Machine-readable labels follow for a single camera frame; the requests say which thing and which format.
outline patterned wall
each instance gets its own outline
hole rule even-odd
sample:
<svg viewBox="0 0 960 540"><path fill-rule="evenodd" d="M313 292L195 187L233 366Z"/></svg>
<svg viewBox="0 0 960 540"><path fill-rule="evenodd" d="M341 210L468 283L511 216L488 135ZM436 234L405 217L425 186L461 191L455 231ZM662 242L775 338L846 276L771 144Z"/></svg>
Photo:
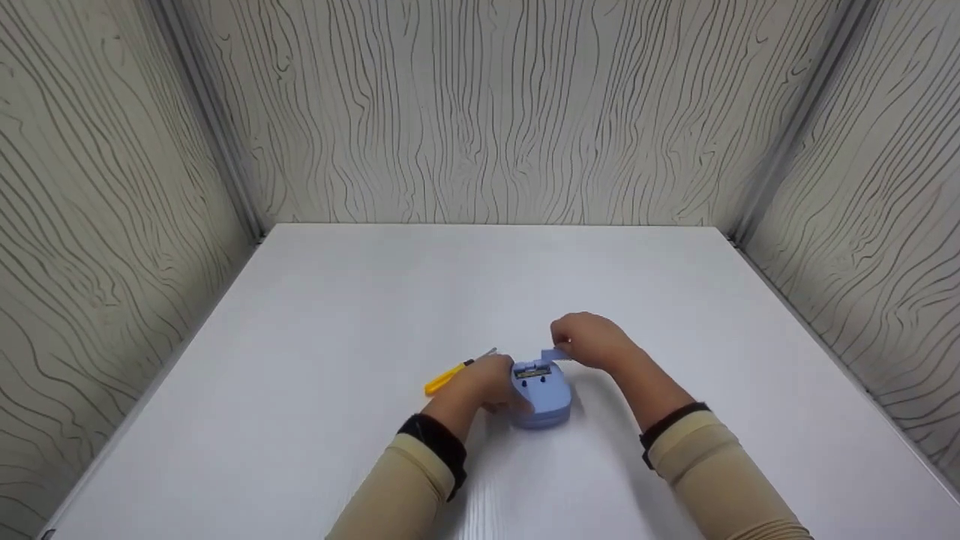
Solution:
<svg viewBox="0 0 960 540"><path fill-rule="evenodd" d="M247 244L146 3L0 0L0 538L41 529Z"/></svg>
<svg viewBox="0 0 960 540"><path fill-rule="evenodd" d="M747 246L960 486L960 6L881 2Z"/></svg>
<svg viewBox="0 0 960 540"><path fill-rule="evenodd" d="M182 0L278 221L716 225L835 0Z"/></svg>

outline black wristband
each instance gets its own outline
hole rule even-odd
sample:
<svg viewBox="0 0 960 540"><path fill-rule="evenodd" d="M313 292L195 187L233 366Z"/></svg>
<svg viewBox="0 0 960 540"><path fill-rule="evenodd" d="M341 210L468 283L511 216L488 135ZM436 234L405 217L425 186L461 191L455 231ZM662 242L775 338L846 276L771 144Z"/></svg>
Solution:
<svg viewBox="0 0 960 540"><path fill-rule="evenodd" d="M661 418L656 424L640 435L640 444L643 445L643 462L647 464L647 467L650 467L651 471L654 469L654 465L650 462L650 448L653 447L657 439L672 428L674 424L680 422L687 414L697 412L698 410L710 410L710 407L703 402L684 405Z"/></svg>
<svg viewBox="0 0 960 540"><path fill-rule="evenodd" d="M467 461L467 449L456 435L431 416L417 413L407 419L397 433L406 433L426 445L440 461L453 473L453 491L448 501L457 494L467 479L464 462Z"/></svg>

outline hand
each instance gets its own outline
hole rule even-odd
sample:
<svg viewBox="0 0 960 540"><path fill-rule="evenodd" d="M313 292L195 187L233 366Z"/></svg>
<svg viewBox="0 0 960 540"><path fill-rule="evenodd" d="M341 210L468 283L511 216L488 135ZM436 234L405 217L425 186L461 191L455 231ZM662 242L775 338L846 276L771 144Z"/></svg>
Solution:
<svg viewBox="0 0 960 540"><path fill-rule="evenodd" d="M457 373L454 379L460 378L471 387L481 405L489 412L507 408L523 409L528 403L511 384L510 370L513 367L514 360L508 355L480 356Z"/></svg>
<svg viewBox="0 0 960 540"><path fill-rule="evenodd" d="M606 372L638 357L648 357L613 321L581 311L568 313L550 325L553 344L587 367Z"/></svg>
<svg viewBox="0 0 960 540"><path fill-rule="evenodd" d="M423 414L446 426L461 441L467 441L470 424L481 406L491 412L503 408L531 410L529 402L510 381L514 361L506 355L481 356L457 372L423 408Z"/></svg>

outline screwdriver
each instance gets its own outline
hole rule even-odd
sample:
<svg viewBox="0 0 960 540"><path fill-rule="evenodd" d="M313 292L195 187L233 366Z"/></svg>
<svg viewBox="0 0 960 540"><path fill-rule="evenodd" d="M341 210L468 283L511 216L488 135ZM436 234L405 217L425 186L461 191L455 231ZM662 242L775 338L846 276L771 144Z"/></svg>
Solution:
<svg viewBox="0 0 960 540"><path fill-rule="evenodd" d="M482 355L478 356L478 358L483 356L495 355L495 354L496 354L496 347L493 347L489 351L486 351ZM457 372L459 372L460 370L472 364L473 361L474 361L474 358L471 358L467 361L461 362L453 366L452 368L448 369L442 375L428 382L423 387L423 393L426 394L427 396L432 396L436 394L441 388L444 387L445 384L447 384L448 382L450 382L451 379L453 379L453 376L456 375Z"/></svg>

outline blue plastic device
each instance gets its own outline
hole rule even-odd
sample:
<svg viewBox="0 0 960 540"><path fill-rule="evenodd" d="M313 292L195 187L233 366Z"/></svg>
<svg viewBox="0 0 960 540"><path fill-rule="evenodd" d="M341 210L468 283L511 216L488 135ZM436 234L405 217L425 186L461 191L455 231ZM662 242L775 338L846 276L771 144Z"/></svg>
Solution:
<svg viewBox="0 0 960 540"><path fill-rule="evenodd" d="M540 359L515 362L514 388L533 406L533 414L515 414L514 425L525 430L552 428L570 418L570 386L555 360L568 359L563 351L544 349Z"/></svg>

